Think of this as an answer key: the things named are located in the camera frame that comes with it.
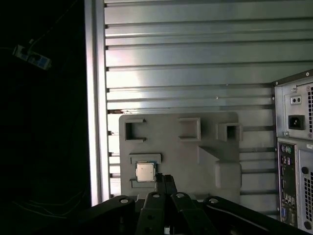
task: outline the metal frame edge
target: metal frame edge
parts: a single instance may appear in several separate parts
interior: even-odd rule
[[[104,2],[85,0],[91,205],[110,198]]]

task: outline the gray metal wall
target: gray metal wall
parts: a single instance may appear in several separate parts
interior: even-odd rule
[[[111,194],[121,114],[236,111],[241,204],[275,217],[273,100],[266,83],[313,67],[313,1],[105,1]]]

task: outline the ventilation grille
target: ventilation grille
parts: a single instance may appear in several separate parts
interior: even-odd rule
[[[313,128],[312,128],[312,105],[313,105],[313,87],[311,87],[311,91],[308,92],[308,102],[309,102],[309,124],[310,124],[310,132],[313,132]]]
[[[313,172],[311,178],[304,178],[304,194],[305,194],[305,214],[307,220],[313,222],[312,207],[313,207]]]

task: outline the cable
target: cable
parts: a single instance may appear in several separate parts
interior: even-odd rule
[[[67,12],[69,12],[69,10],[78,2],[78,0],[75,0],[70,6],[69,8],[56,20],[56,22],[54,22],[54,24],[52,25],[52,27],[46,32],[44,33],[42,36],[40,36],[38,39],[36,39],[35,41],[33,41],[33,43],[30,45],[29,49],[27,50],[28,52],[31,51],[31,49],[33,48],[33,46],[39,42],[43,37],[45,37],[48,33],[51,32],[51,30],[54,28],[54,26],[67,14]]]
[[[33,212],[33,213],[35,213],[35,214],[39,214],[39,215],[46,216],[46,217],[54,217],[54,218],[66,219],[66,217],[63,217],[63,216],[49,215],[49,214],[43,214],[43,213],[40,213],[40,212],[37,212],[37,211],[33,211],[33,210],[31,210],[31,209],[28,209],[28,208],[26,208],[26,207],[21,206],[21,205],[18,204],[17,202],[12,202],[12,203],[14,203],[14,204],[17,205],[18,207],[20,207],[20,208],[22,208],[22,209],[24,209],[24,210],[26,210],[26,211]]]
[[[29,206],[32,206],[32,207],[37,207],[37,208],[41,208],[43,209],[44,211],[48,212],[49,214],[53,215],[53,216],[63,216],[63,215],[67,215],[69,214],[70,212],[72,212],[82,201],[83,197],[85,196],[85,192],[82,194],[81,198],[79,199],[79,201],[67,212],[63,213],[63,214],[55,214],[55,213],[52,213],[51,211],[47,210],[46,208],[42,207],[42,206],[37,206],[37,205],[32,205],[30,203],[27,203],[27,202],[23,202]]]
[[[77,197],[79,194],[81,194],[82,192],[84,191],[80,191],[78,194],[72,196],[69,200],[67,200],[66,202],[64,203],[42,203],[42,202],[36,202],[36,201],[32,201],[32,200],[29,200],[30,202],[32,203],[35,203],[37,205],[46,205],[46,206],[64,206],[66,205],[67,203],[69,203],[71,200],[73,200],[75,197]]]

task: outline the dark background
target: dark background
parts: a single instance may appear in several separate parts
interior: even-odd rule
[[[3,7],[1,29],[1,234],[29,234],[90,206],[84,1],[23,1]],[[52,60],[42,70],[12,55],[27,46]]]

